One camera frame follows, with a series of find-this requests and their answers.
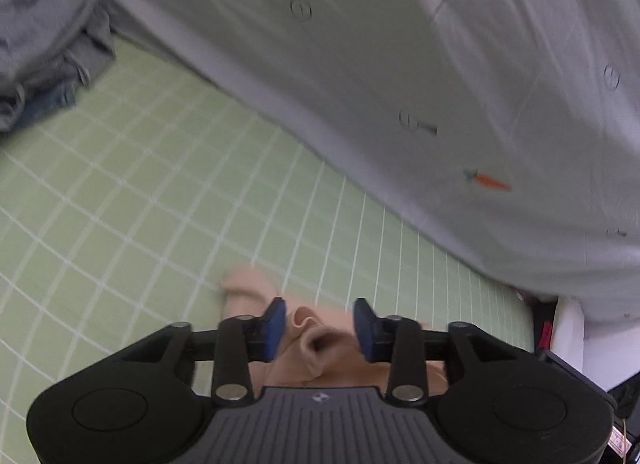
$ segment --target metal screw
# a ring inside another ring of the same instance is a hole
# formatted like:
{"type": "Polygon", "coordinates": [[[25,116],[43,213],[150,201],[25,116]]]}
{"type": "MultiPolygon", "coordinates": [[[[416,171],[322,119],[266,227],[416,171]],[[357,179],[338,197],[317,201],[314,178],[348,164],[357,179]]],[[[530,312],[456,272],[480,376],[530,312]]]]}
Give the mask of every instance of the metal screw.
{"type": "Polygon", "coordinates": [[[230,383],[219,386],[216,395],[220,399],[240,400],[247,394],[248,390],[242,384],[230,383]]]}
{"type": "Polygon", "coordinates": [[[400,386],[396,386],[391,394],[396,397],[396,399],[404,402],[415,402],[416,400],[420,400],[424,397],[422,389],[413,384],[401,384],[400,386]]]}

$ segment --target crumpled beige garment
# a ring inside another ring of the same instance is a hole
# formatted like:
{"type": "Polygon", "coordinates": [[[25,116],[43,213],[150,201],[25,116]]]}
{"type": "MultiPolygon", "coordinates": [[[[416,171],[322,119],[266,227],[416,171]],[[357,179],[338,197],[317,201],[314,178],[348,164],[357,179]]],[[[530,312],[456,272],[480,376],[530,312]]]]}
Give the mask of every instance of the crumpled beige garment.
{"type": "MultiPolygon", "coordinates": [[[[258,269],[244,267],[222,281],[226,291],[223,317],[261,316],[280,295],[258,269]]],[[[254,393],[263,386],[377,386],[384,393],[388,363],[368,364],[360,352],[351,314],[286,297],[287,323],[278,355],[272,363],[249,365],[254,393]]],[[[443,365],[427,364],[430,395],[446,391],[443,365]]]]}

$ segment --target black object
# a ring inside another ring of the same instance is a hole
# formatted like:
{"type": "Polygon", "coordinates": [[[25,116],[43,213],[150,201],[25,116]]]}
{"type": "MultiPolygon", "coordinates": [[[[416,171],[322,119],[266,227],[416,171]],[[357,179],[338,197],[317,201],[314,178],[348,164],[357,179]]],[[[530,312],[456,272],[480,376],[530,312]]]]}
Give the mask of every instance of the black object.
{"type": "Polygon", "coordinates": [[[44,391],[27,430],[43,464],[427,463],[595,464],[616,401],[550,352],[530,354],[474,325],[423,331],[380,318],[366,300],[354,325],[368,362],[389,362],[377,388],[265,388],[285,304],[217,331],[173,323],[44,391]],[[191,389],[196,361],[215,359],[211,397],[191,389]],[[449,390],[429,396],[427,360],[449,390]]]}

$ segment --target white bedding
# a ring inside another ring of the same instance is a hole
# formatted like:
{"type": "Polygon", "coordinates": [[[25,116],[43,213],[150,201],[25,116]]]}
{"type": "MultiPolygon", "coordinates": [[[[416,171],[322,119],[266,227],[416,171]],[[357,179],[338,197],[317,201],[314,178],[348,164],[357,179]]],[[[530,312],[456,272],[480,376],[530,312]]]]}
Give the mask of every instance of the white bedding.
{"type": "Polygon", "coordinates": [[[111,3],[481,272],[640,316],[640,0],[111,3]]]}

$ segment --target pile of clothes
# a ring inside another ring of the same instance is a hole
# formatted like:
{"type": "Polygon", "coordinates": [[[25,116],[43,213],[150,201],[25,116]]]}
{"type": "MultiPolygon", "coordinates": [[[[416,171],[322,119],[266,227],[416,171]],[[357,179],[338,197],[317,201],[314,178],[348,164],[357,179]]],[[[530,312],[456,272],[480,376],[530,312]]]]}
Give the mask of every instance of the pile of clothes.
{"type": "Polygon", "coordinates": [[[73,105],[114,59],[99,0],[0,0],[0,132],[73,105]]]}

